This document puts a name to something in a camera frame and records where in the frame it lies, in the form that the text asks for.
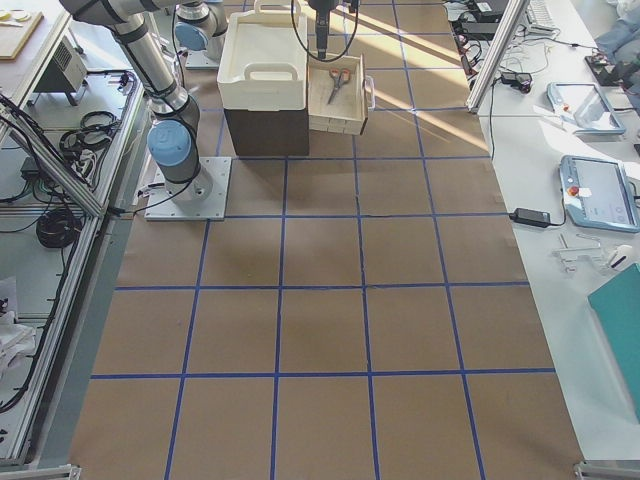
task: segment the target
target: white mounting plate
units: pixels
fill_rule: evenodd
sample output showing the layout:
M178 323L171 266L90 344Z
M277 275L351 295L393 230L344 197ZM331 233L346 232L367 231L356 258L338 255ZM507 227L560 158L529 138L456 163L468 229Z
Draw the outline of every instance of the white mounting plate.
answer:
M215 70L220 67L220 60L217 62L205 56L204 50L197 52L189 51L185 67L187 70Z
M213 189L206 198L184 203L176 203L173 199L168 200L146 210L144 217L147 220L170 221L224 219L231 174L231 157L200 157L200 164L213 179ZM164 176L159 168L153 181L164 182ZM149 194L149 205L161 202L168 197L169 194L165 189L152 190Z

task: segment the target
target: wooden board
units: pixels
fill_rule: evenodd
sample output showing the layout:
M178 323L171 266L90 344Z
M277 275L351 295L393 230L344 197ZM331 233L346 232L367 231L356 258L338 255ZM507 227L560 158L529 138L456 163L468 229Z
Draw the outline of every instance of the wooden board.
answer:
M0 60L13 60L42 20L42 12L29 12L31 18L23 27L0 25Z

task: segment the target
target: black round object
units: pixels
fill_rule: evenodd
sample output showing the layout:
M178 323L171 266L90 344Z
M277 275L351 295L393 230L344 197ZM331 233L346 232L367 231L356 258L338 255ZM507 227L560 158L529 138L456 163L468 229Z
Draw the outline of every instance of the black round object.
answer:
M66 208L46 212L36 223L38 241L46 248L64 248L71 245L81 230L80 219Z

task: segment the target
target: keyboard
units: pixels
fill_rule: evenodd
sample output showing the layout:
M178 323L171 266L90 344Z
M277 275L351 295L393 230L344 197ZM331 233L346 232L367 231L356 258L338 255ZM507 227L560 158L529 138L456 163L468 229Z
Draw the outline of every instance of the keyboard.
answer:
M525 16L527 33L551 35L558 29L547 10L545 0L529 0Z

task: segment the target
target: blue joint cap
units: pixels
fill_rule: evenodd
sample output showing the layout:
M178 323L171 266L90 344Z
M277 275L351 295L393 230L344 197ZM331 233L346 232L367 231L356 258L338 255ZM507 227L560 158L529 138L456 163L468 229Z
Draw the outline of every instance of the blue joint cap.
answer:
M185 22L178 22L175 28L180 45L199 52L207 48L207 36L199 28Z
M163 167L175 167L191 152L187 128L175 120L162 120L147 135L147 147L153 159Z

